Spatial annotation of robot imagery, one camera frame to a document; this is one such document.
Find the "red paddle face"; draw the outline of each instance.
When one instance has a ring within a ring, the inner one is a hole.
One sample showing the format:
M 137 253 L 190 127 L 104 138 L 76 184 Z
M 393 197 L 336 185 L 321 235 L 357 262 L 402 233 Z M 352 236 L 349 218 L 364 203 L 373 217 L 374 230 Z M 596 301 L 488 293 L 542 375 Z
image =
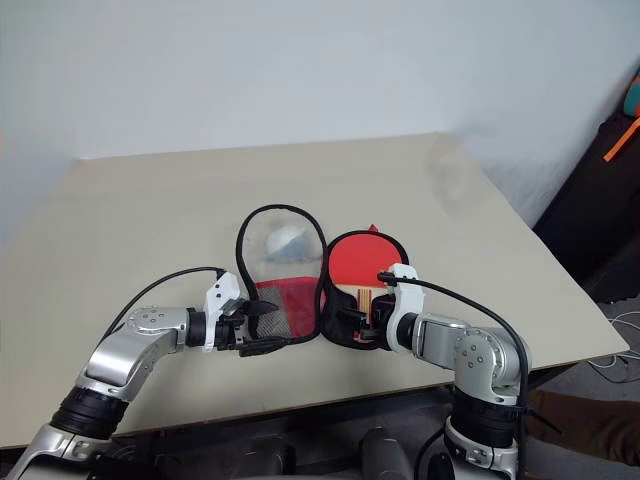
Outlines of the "red paddle face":
M 341 291 L 355 297 L 358 310 L 371 326 L 371 302 L 387 293 L 378 273 L 394 263 L 402 263 L 398 249 L 376 235 L 355 234 L 338 241 L 329 255 L 329 276 Z

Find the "beige tabletop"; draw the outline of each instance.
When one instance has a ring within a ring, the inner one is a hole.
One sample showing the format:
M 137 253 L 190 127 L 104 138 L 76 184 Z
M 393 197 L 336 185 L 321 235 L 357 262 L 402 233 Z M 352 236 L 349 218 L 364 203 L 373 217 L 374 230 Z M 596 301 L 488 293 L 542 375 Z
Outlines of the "beige tabletop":
M 234 243 L 267 203 L 307 209 L 328 239 L 375 223 L 421 278 L 512 323 L 535 368 L 627 344 L 479 168 L 444 134 L 77 162 L 2 250 L 0 446 L 29 442 L 96 341 L 138 290 L 186 267 L 235 272 Z M 201 305 L 199 273 L 142 304 Z M 491 321 L 435 293 L 425 310 Z M 319 404 L 448 382 L 452 374 L 324 338 L 239 358 L 191 349 L 162 359 L 118 432 Z

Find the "black cable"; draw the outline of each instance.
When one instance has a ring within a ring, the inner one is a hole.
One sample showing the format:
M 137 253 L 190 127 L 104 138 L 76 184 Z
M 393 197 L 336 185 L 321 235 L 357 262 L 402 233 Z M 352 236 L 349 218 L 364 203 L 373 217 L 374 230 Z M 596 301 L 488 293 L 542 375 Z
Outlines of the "black cable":
M 100 344 L 105 338 L 107 338 L 109 335 L 113 333 L 113 331 L 118 327 L 118 324 L 122 321 L 122 319 L 127 314 L 127 312 L 131 310 L 131 307 L 133 307 L 138 300 L 140 300 L 146 293 L 148 293 L 149 290 L 156 288 L 158 285 L 166 282 L 167 280 L 171 280 L 172 278 L 179 277 L 181 275 L 187 275 L 188 273 L 194 273 L 194 272 L 207 272 L 207 271 L 216 272 L 217 278 L 220 278 L 222 274 L 226 272 L 224 268 L 218 268 L 218 267 L 187 268 L 186 270 L 179 270 L 177 272 L 170 273 L 169 275 L 165 275 L 164 277 L 159 278 L 155 282 L 144 287 L 135 297 L 131 299 L 129 303 L 127 303 L 124 306 L 124 308 L 116 316 L 113 322 L 111 322 L 111 325 L 109 325 L 109 328 L 107 328 L 106 332 L 104 332 L 104 335 L 102 336 L 98 344 Z
M 440 428 L 436 433 L 427 438 L 426 442 L 422 444 L 420 450 L 418 451 L 418 455 L 416 456 L 416 462 L 413 464 L 413 480 L 420 480 L 420 465 L 422 464 L 422 457 L 427 453 L 429 447 L 433 445 L 438 438 L 440 438 L 444 434 L 444 427 Z
M 378 274 L 378 279 L 385 283 L 410 283 L 412 285 L 418 285 L 424 288 L 428 288 L 430 290 L 435 290 L 436 292 L 440 292 L 444 295 L 447 295 L 451 298 L 455 298 L 459 302 L 465 303 L 470 307 L 475 308 L 476 310 L 484 313 L 488 317 L 491 317 L 493 320 L 498 323 L 505 331 L 509 334 L 513 343 L 515 345 L 516 351 L 518 353 L 518 363 L 520 364 L 520 392 L 518 392 L 518 400 L 517 405 L 520 407 L 520 411 L 518 412 L 518 473 L 516 478 L 521 479 L 524 478 L 524 468 L 526 462 L 526 452 L 525 452 L 525 442 L 524 438 L 526 435 L 525 432 L 525 412 L 527 409 L 527 395 L 529 389 L 529 362 L 527 359 L 527 352 L 524 348 L 524 344 L 522 343 L 522 339 L 516 333 L 509 322 L 507 322 L 504 318 L 502 318 L 497 313 L 488 309 L 484 305 L 479 304 L 471 300 L 470 298 L 465 297 L 464 295 L 460 295 L 459 293 L 454 292 L 453 290 L 449 290 L 448 288 L 441 287 L 440 285 L 436 285 L 435 283 L 425 282 L 424 280 L 418 280 L 415 278 L 399 278 L 395 277 L 390 273 L 382 272 Z
M 590 363 L 588 363 L 587 365 L 589 365 L 593 369 L 594 372 L 596 372 L 598 375 L 600 375 L 602 378 L 604 378 L 609 383 L 615 383 L 617 385 L 622 385 L 622 384 L 625 384 L 625 383 L 640 382 L 640 377 L 628 378 L 628 379 L 624 379 L 624 380 L 614 380 L 613 378 L 609 378 L 607 375 L 605 375 L 600 370 L 598 370 L 598 367 L 595 367 L 595 366 L 591 365 Z

